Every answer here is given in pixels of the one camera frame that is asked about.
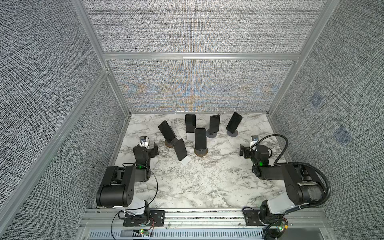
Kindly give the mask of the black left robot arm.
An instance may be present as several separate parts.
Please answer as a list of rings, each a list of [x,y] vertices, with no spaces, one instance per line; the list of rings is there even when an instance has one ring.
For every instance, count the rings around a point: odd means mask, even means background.
[[[107,167],[96,196],[98,207],[118,209],[118,217],[125,227],[153,228],[164,225],[165,211],[150,209],[151,201],[141,200],[134,193],[135,183],[147,182],[155,174],[151,159],[159,155],[157,144],[149,149],[133,148],[134,163],[126,167]]]

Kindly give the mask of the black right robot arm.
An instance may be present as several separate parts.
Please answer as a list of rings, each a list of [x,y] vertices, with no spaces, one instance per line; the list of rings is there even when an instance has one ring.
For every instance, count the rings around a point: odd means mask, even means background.
[[[331,184],[317,168],[307,163],[289,162],[269,165],[270,149],[264,145],[240,145],[240,156],[253,163],[252,173],[260,180],[278,180],[285,192],[262,202],[258,219],[263,225],[274,224],[289,213],[324,204],[331,195]]]

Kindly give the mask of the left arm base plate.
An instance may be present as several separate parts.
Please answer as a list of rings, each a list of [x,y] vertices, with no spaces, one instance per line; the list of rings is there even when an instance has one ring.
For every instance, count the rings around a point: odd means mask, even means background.
[[[164,210],[150,210],[142,215],[133,215],[126,213],[123,226],[124,227],[163,227],[165,221],[166,211]]]

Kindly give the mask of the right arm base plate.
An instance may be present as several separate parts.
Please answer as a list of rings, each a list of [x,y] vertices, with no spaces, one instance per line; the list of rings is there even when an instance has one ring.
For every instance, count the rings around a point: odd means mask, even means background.
[[[263,226],[264,224],[259,219],[259,209],[245,208],[242,210],[246,226]]]

